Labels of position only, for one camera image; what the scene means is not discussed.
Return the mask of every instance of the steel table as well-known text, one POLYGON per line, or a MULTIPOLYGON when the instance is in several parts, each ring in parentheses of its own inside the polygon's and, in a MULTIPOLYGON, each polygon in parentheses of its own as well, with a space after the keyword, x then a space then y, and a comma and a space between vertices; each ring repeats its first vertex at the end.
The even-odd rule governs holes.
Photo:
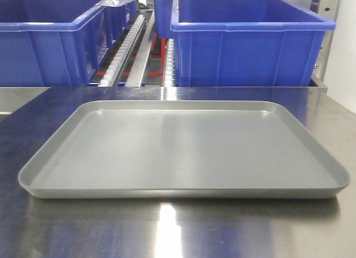
POLYGON ((50 88, 0 122, 0 257, 355 257, 355 153, 356 115, 317 88, 50 88), (19 170, 94 100, 273 101, 350 171, 351 184, 329 200, 32 197, 19 170))

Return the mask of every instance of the bin rim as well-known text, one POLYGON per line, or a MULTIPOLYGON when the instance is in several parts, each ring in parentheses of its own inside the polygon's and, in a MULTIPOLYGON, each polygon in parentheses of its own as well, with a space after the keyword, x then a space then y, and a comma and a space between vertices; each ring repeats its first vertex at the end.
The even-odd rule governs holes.
POLYGON ((98 5, 99 3, 100 1, 72 22, 0 22, 0 32, 75 32, 106 8, 106 6, 98 5))
POLYGON ((283 32, 283 31, 332 31, 336 23, 326 17, 303 7, 281 0, 290 6, 308 14, 319 22, 179 22, 179 0, 173 0, 171 30, 173 32, 283 32))

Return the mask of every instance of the gray tray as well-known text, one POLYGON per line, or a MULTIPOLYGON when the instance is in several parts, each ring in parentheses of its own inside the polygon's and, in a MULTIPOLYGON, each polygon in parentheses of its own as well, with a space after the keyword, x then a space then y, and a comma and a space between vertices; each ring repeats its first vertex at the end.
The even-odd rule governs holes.
POLYGON ((68 118, 18 180, 44 199, 323 199, 349 174, 275 103, 95 101, 68 118))

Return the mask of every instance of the blue crate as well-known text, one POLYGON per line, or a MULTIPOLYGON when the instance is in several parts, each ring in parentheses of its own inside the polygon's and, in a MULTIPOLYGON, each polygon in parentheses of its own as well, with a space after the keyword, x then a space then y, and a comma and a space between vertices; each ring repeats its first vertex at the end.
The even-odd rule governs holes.
POLYGON ((335 26, 284 0, 174 0, 177 84, 308 86, 335 26))
POLYGON ((112 48, 100 0, 0 0, 0 86, 82 86, 112 48))
POLYGON ((173 0, 154 0, 156 32, 160 38, 173 38, 171 14, 173 0))

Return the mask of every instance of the tray rim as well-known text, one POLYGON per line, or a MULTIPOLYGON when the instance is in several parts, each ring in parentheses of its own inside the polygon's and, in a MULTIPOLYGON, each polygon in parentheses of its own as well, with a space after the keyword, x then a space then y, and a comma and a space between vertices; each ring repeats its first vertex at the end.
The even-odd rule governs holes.
MULTIPOLYGON (((129 106, 132 106, 136 103, 139 104, 145 104, 145 103, 155 103, 155 104, 182 104, 182 105, 188 105, 191 103, 195 103, 195 104, 211 104, 213 106, 218 105, 225 105, 228 103, 231 104, 251 104, 251 105, 262 105, 262 106, 268 106, 270 107, 269 111, 268 110, 251 110, 251 109, 229 109, 229 110, 219 110, 219 109, 169 109, 169 108, 157 108, 157 109, 142 109, 142 108, 135 108, 133 107, 132 109, 116 109, 117 111, 147 111, 147 110, 152 110, 152 111, 268 111, 271 113, 274 113, 276 115, 278 115, 276 112, 278 111, 283 111, 287 117, 289 119, 293 119, 293 121, 295 122, 295 126, 299 126, 299 128, 301 129, 301 131, 308 136, 312 141, 314 141, 314 143, 316 145, 318 145, 318 147, 324 152, 324 154, 327 154, 329 156, 330 159, 333 160, 334 163, 336 163, 338 165, 338 170, 342 170, 342 173, 344 174, 344 178, 346 179, 345 181, 343 181, 339 186, 336 187, 322 187, 322 188, 172 188, 172 189, 167 189, 167 188, 153 188, 153 189, 149 189, 149 188, 131 188, 131 189, 125 189, 125 188, 108 188, 108 189, 102 189, 102 188, 88 188, 85 189, 85 192, 88 191, 118 191, 118 192, 136 192, 139 194, 139 196, 117 196, 114 195, 112 197, 108 197, 108 196, 99 196, 99 197, 95 197, 95 196, 90 196, 87 197, 88 199, 99 199, 99 198, 139 198, 139 197, 188 197, 188 198, 194 198, 194 197, 216 197, 216 198, 220 198, 220 197, 230 197, 230 198, 266 198, 266 199, 326 199, 326 198, 330 198, 335 196, 339 191, 341 191, 342 189, 344 189, 345 187, 347 187, 350 184, 350 173, 349 171, 334 157, 334 155, 332 153, 330 153, 320 142, 317 138, 314 137, 314 135, 295 117, 291 114, 291 112, 285 108, 283 105, 280 105, 278 103, 275 102, 270 102, 270 101, 235 101, 235 100, 171 100, 171 101, 165 101, 165 100, 95 100, 95 101, 90 101, 90 102, 86 102, 83 103, 82 105, 80 105, 79 107, 77 107, 68 117, 67 119, 63 122, 63 124, 60 125, 60 127, 46 140, 46 142, 35 152, 35 154, 33 154, 33 156, 25 163, 25 165, 21 168, 21 170, 18 173, 18 182, 20 184, 21 187, 23 187, 26 191, 28 191, 31 195, 35 196, 35 197, 39 197, 42 199, 68 199, 69 197, 62 197, 62 196, 51 196, 51 197, 47 197, 47 196, 39 196, 37 194, 37 192, 42 192, 42 191, 81 191, 84 190, 82 188, 48 188, 48 187, 32 187, 31 184, 26 184, 24 183, 23 179, 23 174, 26 173, 26 168, 33 162, 33 160, 36 158, 37 154, 40 153, 41 151, 43 151, 44 148, 46 148, 47 144, 50 144, 56 137, 57 134, 61 133, 61 130, 63 129, 62 127, 65 126, 67 123, 69 123, 71 121, 71 119, 73 119, 78 113, 80 113, 80 111, 85 111, 85 114, 88 114, 90 112, 95 112, 95 111, 99 111, 99 110, 104 110, 104 111, 111 111, 108 109, 103 109, 104 104, 113 104, 115 105, 117 102, 119 103, 123 103, 123 104, 128 104, 129 106), (99 106, 96 107, 93 110, 89 110, 86 111, 87 107, 90 107, 91 105, 94 106, 99 106), (306 196, 306 197, 294 197, 294 196, 285 196, 285 197, 270 197, 270 196, 248 196, 248 197, 239 197, 239 196, 226 196, 224 195, 225 191, 235 191, 236 193, 239 193, 239 191, 245 191, 245 190, 249 190, 249 191, 256 191, 256 193, 259 193, 261 191, 296 191, 296 192, 300 192, 300 191, 309 191, 309 190, 314 190, 314 191, 330 191, 329 193, 332 193, 332 195, 330 194, 330 196, 306 196), (174 193, 176 191, 186 191, 188 193, 190 192, 196 192, 198 195, 197 196, 191 196, 191 195, 187 195, 187 196, 177 196, 174 195, 174 193), (209 193, 209 191, 222 191, 222 192, 218 192, 221 193, 223 196, 216 194, 216 196, 204 196, 204 192, 209 193), (143 196, 142 194, 140 195, 140 193, 146 193, 146 192, 153 192, 153 193, 169 193, 171 192, 173 195, 155 195, 155 196, 143 196)), ((75 197, 75 196, 71 196, 71 198, 73 199, 80 199, 83 198, 82 196, 80 197, 75 197)))

